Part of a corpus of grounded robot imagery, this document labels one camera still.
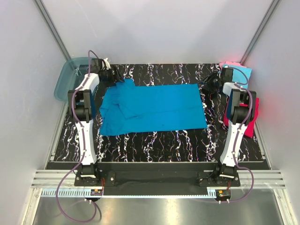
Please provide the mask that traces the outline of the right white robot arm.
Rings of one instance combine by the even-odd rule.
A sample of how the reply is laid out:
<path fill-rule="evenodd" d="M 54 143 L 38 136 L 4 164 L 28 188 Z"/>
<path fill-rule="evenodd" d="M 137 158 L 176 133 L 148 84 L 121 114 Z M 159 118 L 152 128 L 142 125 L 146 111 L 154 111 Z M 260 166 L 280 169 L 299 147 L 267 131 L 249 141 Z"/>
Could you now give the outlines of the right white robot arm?
<path fill-rule="evenodd" d="M 242 68 L 226 64 L 220 72 L 213 72 L 206 77 L 203 84 L 206 89 L 222 89 L 228 96 L 226 116 L 228 133 L 219 162 L 212 173 L 198 177 L 201 187 L 239 186 L 238 170 L 248 168 L 238 165 L 238 154 L 243 136 L 249 124 L 255 120 L 256 97 L 253 90 L 248 89 L 249 78 Z"/>

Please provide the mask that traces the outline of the blue t shirt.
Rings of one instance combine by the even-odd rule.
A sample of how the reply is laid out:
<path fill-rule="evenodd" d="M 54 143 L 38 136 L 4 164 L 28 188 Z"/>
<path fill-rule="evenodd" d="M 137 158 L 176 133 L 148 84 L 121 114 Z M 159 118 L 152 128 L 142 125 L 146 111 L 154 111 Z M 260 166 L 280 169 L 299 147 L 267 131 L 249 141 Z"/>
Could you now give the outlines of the blue t shirt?
<path fill-rule="evenodd" d="M 99 111 L 104 136 L 207 128 L 197 84 L 135 86 L 126 79 L 107 89 Z"/>

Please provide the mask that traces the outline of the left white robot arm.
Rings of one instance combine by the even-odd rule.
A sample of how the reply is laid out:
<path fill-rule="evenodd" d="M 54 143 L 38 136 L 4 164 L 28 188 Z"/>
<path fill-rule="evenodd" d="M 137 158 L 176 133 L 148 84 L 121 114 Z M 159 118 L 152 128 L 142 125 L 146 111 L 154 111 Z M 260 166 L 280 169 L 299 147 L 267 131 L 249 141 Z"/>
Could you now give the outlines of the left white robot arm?
<path fill-rule="evenodd" d="M 79 136 L 80 161 L 75 166 L 77 170 L 75 185 L 103 185 L 97 157 L 94 149 L 93 122 L 96 117 L 96 106 L 93 93 L 100 83 L 105 87 L 115 86 L 124 82 L 118 71 L 113 71 L 107 58 L 89 60 L 88 72 L 83 81 L 73 90 L 68 91 L 69 114 L 75 122 Z"/>

